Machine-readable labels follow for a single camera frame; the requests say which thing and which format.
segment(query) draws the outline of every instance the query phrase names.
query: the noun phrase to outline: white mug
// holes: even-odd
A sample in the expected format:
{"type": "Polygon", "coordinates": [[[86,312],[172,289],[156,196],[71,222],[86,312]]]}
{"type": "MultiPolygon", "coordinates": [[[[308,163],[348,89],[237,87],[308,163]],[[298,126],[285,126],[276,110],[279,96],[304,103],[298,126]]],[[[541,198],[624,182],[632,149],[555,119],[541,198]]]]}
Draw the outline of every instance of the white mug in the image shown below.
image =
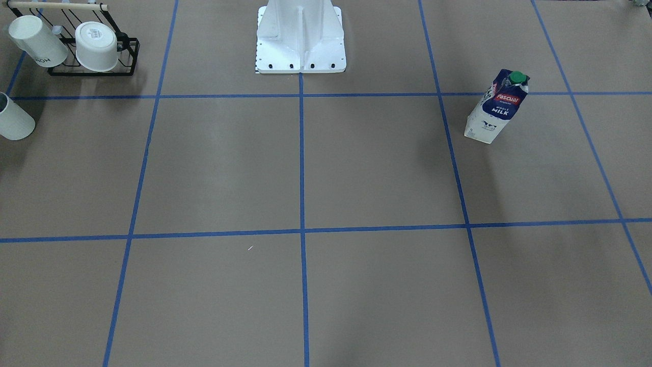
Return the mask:
{"type": "Polygon", "coordinates": [[[0,135],[9,140],[20,140],[30,135],[35,127],[32,116],[0,92],[0,135]]]}
{"type": "Polygon", "coordinates": [[[33,15],[23,15],[9,25],[9,38],[42,67],[55,67],[66,60],[68,48],[33,15]]]}
{"type": "Polygon", "coordinates": [[[118,64],[118,42],[115,32],[98,22],[85,22],[75,30],[77,61],[86,69],[104,72],[118,64]]]}

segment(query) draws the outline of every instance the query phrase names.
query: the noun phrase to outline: black wire rack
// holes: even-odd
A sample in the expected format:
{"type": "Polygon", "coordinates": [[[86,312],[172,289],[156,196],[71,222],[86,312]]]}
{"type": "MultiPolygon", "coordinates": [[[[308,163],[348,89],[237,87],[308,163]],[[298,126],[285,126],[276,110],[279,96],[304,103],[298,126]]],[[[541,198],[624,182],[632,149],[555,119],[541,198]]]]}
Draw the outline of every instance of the black wire rack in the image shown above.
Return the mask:
{"type": "MultiPolygon", "coordinates": [[[[113,17],[108,12],[108,10],[102,10],[103,3],[100,4],[99,14],[95,10],[85,11],[90,16],[92,12],[94,15],[93,20],[97,19],[98,22],[102,24],[108,23],[115,32],[117,38],[117,51],[119,52],[118,62],[119,64],[110,71],[106,72],[96,72],[86,69],[82,64],[77,60],[76,56],[76,43],[73,33],[68,30],[68,27],[65,25],[59,25],[61,27],[61,33],[59,34],[59,40],[66,45],[70,53],[68,57],[63,61],[62,64],[48,68],[48,74],[52,76],[132,76],[136,71],[136,62],[138,61],[138,52],[140,50],[140,41],[137,38],[129,37],[126,33],[120,31],[120,28],[113,20],[113,17]]],[[[8,8],[14,13],[16,17],[23,16],[24,14],[20,12],[17,8],[12,8],[11,3],[7,4],[8,8]]],[[[83,23],[83,21],[70,9],[58,9],[63,13],[66,21],[72,27],[73,31],[83,23]]],[[[29,8],[29,12],[45,20],[50,27],[55,27],[44,13],[44,9],[39,10],[38,3],[35,3],[34,8],[29,8]]]]}

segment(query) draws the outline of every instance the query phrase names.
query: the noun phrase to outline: mug rack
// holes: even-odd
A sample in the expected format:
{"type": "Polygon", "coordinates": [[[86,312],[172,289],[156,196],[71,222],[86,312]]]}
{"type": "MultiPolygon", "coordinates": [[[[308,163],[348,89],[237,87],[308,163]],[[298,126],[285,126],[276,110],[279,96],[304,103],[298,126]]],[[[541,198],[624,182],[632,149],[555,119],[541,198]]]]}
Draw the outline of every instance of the mug rack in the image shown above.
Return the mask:
{"type": "Polygon", "coordinates": [[[54,30],[57,29],[57,25],[53,24],[44,13],[46,10],[60,10],[65,17],[65,20],[72,27],[71,32],[65,25],[58,25],[61,27],[60,33],[58,34],[59,40],[66,45],[70,54],[62,64],[48,68],[48,74],[52,76],[132,76],[134,71],[136,71],[140,42],[137,38],[129,37],[126,33],[120,30],[109,13],[109,6],[104,3],[77,4],[66,1],[67,0],[63,0],[61,3],[45,3],[40,1],[8,0],[3,1],[3,6],[8,7],[16,17],[24,15],[20,9],[27,9],[32,15],[39,16],[45,20],[54,30]],[[94,15],[95,17],[92,18],[93,20],[97,19],[97,21],[102,24],[106,22],[113,28],[118,43],[117,52],[120,53],[118,66],[113,70],[106,72],[90,71],[83,67],[77,60],[77,57],[75,56],[76,43],[74,31],[84,22],[73,10],[82,11],[88,16],[94,15]]]}

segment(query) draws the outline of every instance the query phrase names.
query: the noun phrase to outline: pascual logo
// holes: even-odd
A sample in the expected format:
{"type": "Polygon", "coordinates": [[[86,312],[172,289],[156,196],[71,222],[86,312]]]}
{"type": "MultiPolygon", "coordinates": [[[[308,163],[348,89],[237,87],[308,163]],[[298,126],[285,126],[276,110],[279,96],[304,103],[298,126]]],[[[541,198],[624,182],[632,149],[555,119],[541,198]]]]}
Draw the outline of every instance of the pascual logo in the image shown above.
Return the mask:
{"type": "Polygon", "coordinates": [[[509,95],[509,94],[504,94],[504,93],[500,93],[499,95],[497,95],[495,97],[495,99],[498,100],[498,101],[509,102],[509,103],[515,104],[517,106],[521,103],[521,98],[518,98],[515,95],[509,95]]]}

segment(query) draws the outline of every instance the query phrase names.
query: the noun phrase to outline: milk carton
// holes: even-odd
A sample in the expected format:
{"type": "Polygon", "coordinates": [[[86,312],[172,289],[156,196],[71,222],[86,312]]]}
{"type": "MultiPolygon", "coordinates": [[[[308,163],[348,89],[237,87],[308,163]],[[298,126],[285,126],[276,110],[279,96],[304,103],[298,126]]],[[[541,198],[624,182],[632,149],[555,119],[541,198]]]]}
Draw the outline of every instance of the milk carton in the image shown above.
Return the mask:
{"type": "Polygon", "coordinates": [[[491,144],[527,96],[528,80],[529,76],[520,71],[500,70],[466,120],[464,136],[491,144]]]}

